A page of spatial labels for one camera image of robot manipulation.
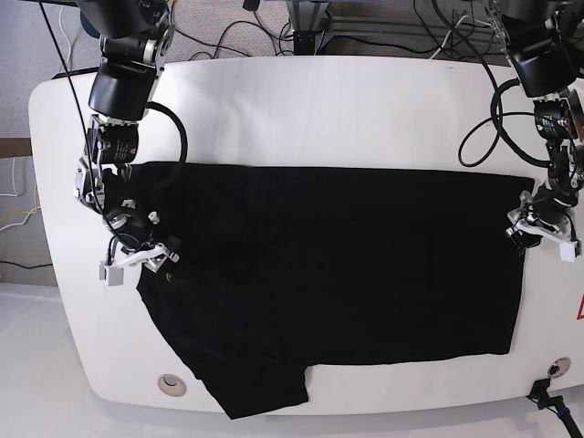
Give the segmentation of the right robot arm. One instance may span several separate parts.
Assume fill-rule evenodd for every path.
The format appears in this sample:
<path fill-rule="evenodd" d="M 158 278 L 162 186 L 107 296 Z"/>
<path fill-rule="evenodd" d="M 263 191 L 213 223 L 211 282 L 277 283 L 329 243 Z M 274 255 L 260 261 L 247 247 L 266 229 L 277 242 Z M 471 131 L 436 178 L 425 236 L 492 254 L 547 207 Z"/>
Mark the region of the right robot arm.
<path fill-rule="evenodd" d="M 127 266 L 152 272 L 176 263 L 176 243 L 156 230 L 157 212 L 140 207 L 130 190 L 131 164 L 139 147 L 139 122 L 149 110 L 166 115 L 179 131 L 177 163 L 152 187 L 177 182 L 186 163 L 188 140 L 180 119 L 152 101 L 175 32 L 165 1 L 79 1 L 81 13 L 99 33 L 101 60 L 89 93 L 94 111 L 82 124 L 85 146 L 78 161 L 75 198 L 99 214 L 112 237 L 99 278 L 110 286 L 123 282 Z"/>

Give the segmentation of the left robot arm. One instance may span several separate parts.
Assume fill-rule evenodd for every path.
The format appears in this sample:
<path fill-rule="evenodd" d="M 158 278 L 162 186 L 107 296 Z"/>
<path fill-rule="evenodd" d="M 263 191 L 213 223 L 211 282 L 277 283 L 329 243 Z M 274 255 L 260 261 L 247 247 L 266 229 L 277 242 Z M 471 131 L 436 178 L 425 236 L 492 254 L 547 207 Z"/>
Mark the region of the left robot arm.
<path fill-rule="evenodd" d="M 534 193 L 523 192 L 506 229 L 520 249 L 548 239 L 560 257 L 573 262 L 583 253 L 574 213 L 583 189 L 583 104 L 572 88 L 583 76 L 583 52 L 573 37 L 583 22 L 580 1 L 488 1 L 485 9 L 516 78 L 496 87 L 490 104 L 497 136 L 524 162 L 547 172 Z M 534 105 L 538 135 L 548 157 L 529 156 L 503 127 L 503 94 L 521 87 Z"/>

